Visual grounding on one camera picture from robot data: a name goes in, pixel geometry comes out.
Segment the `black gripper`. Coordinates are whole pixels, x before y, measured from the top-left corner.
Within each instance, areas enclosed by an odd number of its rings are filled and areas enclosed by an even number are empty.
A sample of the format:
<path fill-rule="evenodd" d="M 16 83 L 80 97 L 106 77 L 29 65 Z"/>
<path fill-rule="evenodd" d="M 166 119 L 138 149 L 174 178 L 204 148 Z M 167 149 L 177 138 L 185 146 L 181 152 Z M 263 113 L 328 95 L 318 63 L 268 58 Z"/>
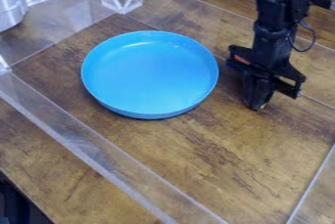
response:
<path fill-rule="evenodd" d="M 289 62 L 297 27 L 273 31 L 253 24 L 252 47 L 229 46 L 226 67 L 243 75 L 243 99 L 252 110 L 263 109 L 275 91 L 296 99 L 307 77 Z"/>

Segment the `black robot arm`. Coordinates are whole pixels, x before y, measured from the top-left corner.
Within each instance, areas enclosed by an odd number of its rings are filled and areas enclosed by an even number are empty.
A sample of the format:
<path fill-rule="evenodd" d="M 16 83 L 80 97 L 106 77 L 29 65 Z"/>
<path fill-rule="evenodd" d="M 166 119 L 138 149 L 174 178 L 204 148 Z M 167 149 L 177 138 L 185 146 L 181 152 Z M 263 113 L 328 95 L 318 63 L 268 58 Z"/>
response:
<path fill-rule="evenodd" d="M 252 47 L 229 46 L 226 67 L 243 76 L 244 103 L 255 111 L 269 102 L 276 91 L 296 99 L 307 77 L 289 62 L 291 52 L 308 51 L 295 46 L 297 25 L 304 23 L 308 0 L 256 0 Z"/>

